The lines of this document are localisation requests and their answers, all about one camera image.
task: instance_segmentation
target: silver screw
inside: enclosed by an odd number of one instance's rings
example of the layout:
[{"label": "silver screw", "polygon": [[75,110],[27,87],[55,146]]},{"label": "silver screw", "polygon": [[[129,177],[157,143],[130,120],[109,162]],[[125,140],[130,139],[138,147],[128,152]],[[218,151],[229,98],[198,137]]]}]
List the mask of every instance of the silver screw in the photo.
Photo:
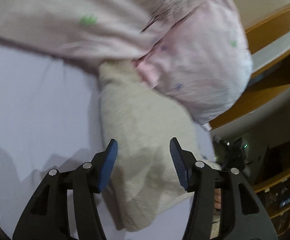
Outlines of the silver screw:
[{"label": "silver screw", "polygon": [[198,161],[198,162],[195,163],[195,166],[199,167],[199,168],[203,168],[205,166],[205,163],[203,163],[201,161]]},{"label": "silver screw", "polygon": [[92,164],[91,163],[84,163],[83,164],[83,168],[84,169],[89,169],[89,168],[91,168],[92,167]]},{"label": "silver screw", "polygon": [[240,171],[237,168],[231,168],[231,172],[235,175],[240,173]]},{"label": "silver screw", "polygon": [[49,174],[50,176],[54,176],[54,175],[57,174],[57,170],[56,170],[56,169],[51,169],[51,170],[48,172],[48,174]]}]

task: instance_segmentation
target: pink fabric with print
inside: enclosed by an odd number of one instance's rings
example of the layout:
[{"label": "pink fabric with print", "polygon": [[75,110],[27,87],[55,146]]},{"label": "pink fabric with print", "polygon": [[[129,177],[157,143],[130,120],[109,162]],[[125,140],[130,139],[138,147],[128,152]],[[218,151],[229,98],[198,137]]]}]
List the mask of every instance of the pink fabric with print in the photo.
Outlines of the pink fabric with print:
[{"label": "pink fabric with print", "polygon": [[206,124],[241,96],[253,61],[233,0],[205,0],[136,65],[150,87]]}]

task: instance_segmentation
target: cream fabric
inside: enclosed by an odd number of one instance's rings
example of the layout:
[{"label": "cream fabric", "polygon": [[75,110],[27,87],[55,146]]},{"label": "cream fabric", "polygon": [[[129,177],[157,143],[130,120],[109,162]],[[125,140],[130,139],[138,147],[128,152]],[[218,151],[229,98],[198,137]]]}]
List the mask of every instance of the cream fabric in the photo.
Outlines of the cream fabric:
[{"label": "cream fabric", "polygon": [[180,186],[169,142],[176,137],[183,149],[203,160],[194,124],[179,103],[143,86],[129,61],[101,65],[100,84],[104,143],[118,142],[113,190],[124,226],[140,230],[191,196]]},{"label": "cream fabric", "polygon": [[0,37],[96,65],[136,59],[202,1],[0,0]]}]

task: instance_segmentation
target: white sheet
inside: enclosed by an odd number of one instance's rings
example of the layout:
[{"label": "white sheet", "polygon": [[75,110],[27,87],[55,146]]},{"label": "white sheet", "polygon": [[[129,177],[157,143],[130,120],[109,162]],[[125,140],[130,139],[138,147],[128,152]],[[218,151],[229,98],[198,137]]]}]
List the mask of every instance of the white sheet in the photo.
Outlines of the white sheet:
[{"label": "white sheet", "polygon": [[[12,236],[27,201],[52,167],[75,169],[103,150],[96,78],[60,59],[0,45],[0,226]],[[201,152],[213,160],[208,133],[197,125]],[[190,200],[139,232],[117,230],[115,202],[97,195],[108,240],[182,239]],[[73,210],[69,209],[72,236]]]}]

